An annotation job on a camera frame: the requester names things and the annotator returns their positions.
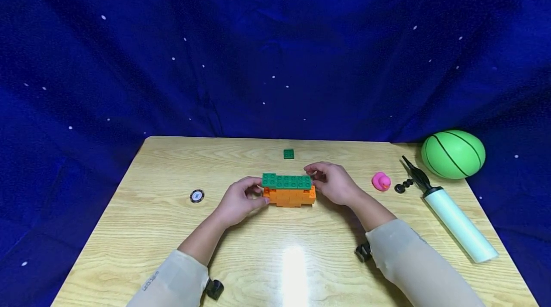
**hand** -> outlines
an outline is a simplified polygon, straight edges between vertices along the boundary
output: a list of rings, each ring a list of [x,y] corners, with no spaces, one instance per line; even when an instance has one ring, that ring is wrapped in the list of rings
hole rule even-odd
[[[268,205],[269,198],[261,196],[262,188],[258,186],[261,183],[262,178],[247,176],[231,184],[213,216],[227,228],[243,221],[253,210]]]
[[[338,205],[350,206],[356,196],[365,194],[341,165],[315,162],[304,168],[312,183],[323,195]]]

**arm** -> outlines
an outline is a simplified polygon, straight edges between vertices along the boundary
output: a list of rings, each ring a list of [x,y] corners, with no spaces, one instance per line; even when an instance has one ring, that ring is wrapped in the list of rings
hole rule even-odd
[[[304,168],[316,189],[346,205],[361,221],[377,267],[415,307],[483,307],[459,273],[405,222],[362,191],[340,165],[319,162]]]
[[[159,266],[127,307],[199,306],[208,281],[207,265],[222,234],[268,204],[266,198],[254,198],[262,192],[261,182],[245,177],[231,184],[214,212]]]

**orange lego brick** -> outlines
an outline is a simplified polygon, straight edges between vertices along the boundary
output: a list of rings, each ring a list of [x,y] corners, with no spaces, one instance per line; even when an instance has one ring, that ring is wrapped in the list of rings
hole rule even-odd
[[[264,196],[270,198],[270,203],[278,207],[301,207],[303,204],[313,204],[316,200],[316,188],[313,185],[310,190],[270,189],[269,187],[264,187]]]

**forearm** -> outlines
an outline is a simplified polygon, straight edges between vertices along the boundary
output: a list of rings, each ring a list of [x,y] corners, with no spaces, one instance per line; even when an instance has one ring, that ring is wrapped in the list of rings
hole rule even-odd
[[[402,220],[382,224],[366,236],[377,267],[413,306],[484,306],[463,277]]]
[[[178,250],[208,266],[225,230],[226,226],[212,213],[178,246]]]
[[[362,190],[354,191],[348,207],[356,214],[365,231],[371,231],[396,219],[393,213]]]
[[[208,281],[207,265],[226,227],[207,217],[159,266],[128,307],[196,307]]]

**ball seam line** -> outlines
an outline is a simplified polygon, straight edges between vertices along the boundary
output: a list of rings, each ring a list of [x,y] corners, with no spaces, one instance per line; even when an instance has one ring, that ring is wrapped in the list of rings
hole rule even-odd
[[[429,166],[434,170],[434,172],[436,172],[439,176],[443,176],[443,175],[441,175],[440,172],[438,172],[438,170],[436,170],[436,169],[434,168],[434,166],[432,166],[432,164],[430,163],[429,154],[428,154],[428,152],[427,152],[427,147],[428,147],[428,144],[425,145],[425,158],[427,158],[427,163],[428,163]]]
[[[458,170],[461,171],[461,173],[463,173],[465,175],[465,177],[468,177],[469,175],[465,172],[463,172],[463,170],[461,169],[461,167],[459,167],[459,165],[457,165],[457,163],[454,161],[454,159],[452,159],[451,155],[449,154],[449,152],[446,151],[446,148],[444,147],[444,145],[440,142],[440,140],[438,139],[438,136],[436,135],[433,135],[432,137],[436,138],[436,140],[438,141],[438,144],[440,145],[440,147],[442,147],[442,149],[444,150],[444,152],[446,153],[446,155],[448,155],[448,157],[450,158],[451,162],[453,162],[453,164],[457,167]]]
[[[445,132],[445,133],[452,134],[453,136],[459,137],[461,140],[465,141],[465,143],[468,144],[469,147],[471,147],[474,150],[474,154],[476,154],[476,157],[478,158],[478,169],[482,168],[482,160],[481,160],[480,156],[478,155],[478,152],[476,151],[476,149],[473,147],[472,144],[468,143],[467,140],[465,140],[463,137],[459,136],[458,134],[454,134],[453,132]]]

